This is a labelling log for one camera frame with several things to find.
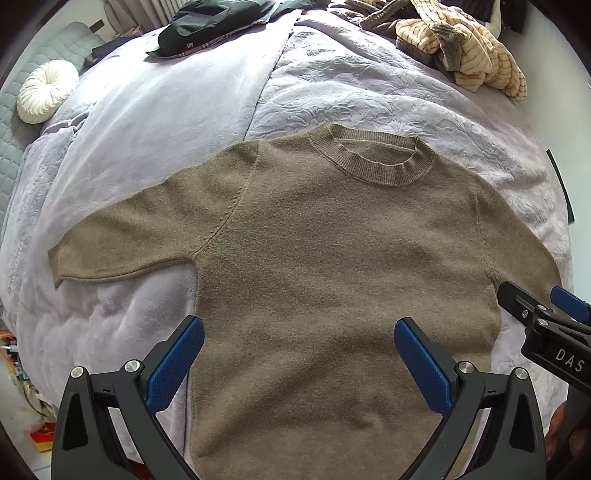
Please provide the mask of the olive brown knit sweater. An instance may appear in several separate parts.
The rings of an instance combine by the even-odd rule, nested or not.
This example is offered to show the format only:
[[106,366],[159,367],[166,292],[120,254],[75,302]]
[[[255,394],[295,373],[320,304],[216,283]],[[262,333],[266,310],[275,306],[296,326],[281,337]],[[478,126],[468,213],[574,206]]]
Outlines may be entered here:
[[323,125],[235,144],[80,221],[56,284],[197,269],[190,371],[203,479],[396,479],[439,418],[392,333],[410,316],[486,370],[506,281],[557,264],[500,193],[417,137]]

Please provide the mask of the dark green black garment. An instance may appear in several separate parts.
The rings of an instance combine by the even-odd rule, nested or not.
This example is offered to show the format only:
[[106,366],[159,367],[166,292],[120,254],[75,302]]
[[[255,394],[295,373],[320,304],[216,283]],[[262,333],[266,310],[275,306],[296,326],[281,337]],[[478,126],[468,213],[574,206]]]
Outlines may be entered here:
[[157,48],[148,55],[158,59],[186,56],[212,47],[253,26],[276,21],[294,10],[325,10],[329,1],[239,0],[190,1],[159,33]]

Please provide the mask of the beige striped clothes pile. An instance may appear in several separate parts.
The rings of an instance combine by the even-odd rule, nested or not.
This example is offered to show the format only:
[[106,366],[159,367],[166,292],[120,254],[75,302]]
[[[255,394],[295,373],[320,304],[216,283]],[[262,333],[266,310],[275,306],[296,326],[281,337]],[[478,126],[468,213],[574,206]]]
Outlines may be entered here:
[[527,99],[526,76],[512,53],[458,6],[440,1],[332,1],[329,11],[393,39],[398,49],[470,92],[486,85],[515,102]]

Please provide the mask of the white round pleated cushion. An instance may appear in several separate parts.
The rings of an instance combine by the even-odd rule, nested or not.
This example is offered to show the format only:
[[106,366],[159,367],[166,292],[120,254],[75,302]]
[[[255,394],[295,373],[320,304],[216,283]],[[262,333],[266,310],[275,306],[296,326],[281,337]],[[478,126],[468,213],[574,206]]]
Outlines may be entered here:
[[18,93],[19,118],[30,125],[44,123],[69,98],[78,82],[78,70],[69,61],[52,60],[40,65],[26,78]]

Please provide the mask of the colourful floor clutter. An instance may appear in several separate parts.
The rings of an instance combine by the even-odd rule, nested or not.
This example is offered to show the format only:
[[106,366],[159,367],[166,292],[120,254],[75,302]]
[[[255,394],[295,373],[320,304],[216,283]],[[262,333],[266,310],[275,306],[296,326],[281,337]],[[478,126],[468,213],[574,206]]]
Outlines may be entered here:
[[1,323],[1,358],[6,363],[9,380],[19,391],[28,409],[37,419],[29,427],[27,438],[39,453],[52,450],[55,435],[56,416],[52,405],[42,399],[42,396],[25,373],[16,337]]

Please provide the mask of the grey quilted headboard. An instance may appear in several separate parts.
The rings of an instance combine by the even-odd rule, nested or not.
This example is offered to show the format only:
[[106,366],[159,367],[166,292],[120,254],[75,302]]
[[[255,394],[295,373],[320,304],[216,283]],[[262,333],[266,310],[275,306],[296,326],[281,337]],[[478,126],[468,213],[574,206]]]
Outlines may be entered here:
[[74,21],[37,46],[1,88],[1,228],[29,176],[30,150],[46,131],[78,122],[104,95],[92,84],[94,51],[105,41]]

